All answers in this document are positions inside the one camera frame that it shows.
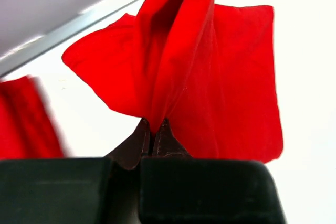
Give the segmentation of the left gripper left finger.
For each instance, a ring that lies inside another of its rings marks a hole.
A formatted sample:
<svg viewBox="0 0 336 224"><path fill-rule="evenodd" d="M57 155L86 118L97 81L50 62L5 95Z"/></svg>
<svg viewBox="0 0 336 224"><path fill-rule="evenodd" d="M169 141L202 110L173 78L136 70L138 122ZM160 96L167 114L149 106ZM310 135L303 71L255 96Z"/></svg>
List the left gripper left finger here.
<svg viewBox="0 0 336 224"><path fill-rule="evenodd" d="M141 120L105 157L1 161L1 223L139 223Z"/></svg>

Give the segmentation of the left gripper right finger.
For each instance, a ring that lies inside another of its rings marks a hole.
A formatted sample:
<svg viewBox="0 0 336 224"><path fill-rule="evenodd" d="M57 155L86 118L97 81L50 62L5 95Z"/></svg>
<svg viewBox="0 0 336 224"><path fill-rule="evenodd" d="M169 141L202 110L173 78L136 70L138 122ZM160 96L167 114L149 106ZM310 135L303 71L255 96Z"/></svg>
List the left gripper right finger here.
<svg viewBox="0 0 336 224"><path fill-rule="evenodd" d="M285 223L263 163L193 158L164 120L140 160L141 223Z"/></svg>

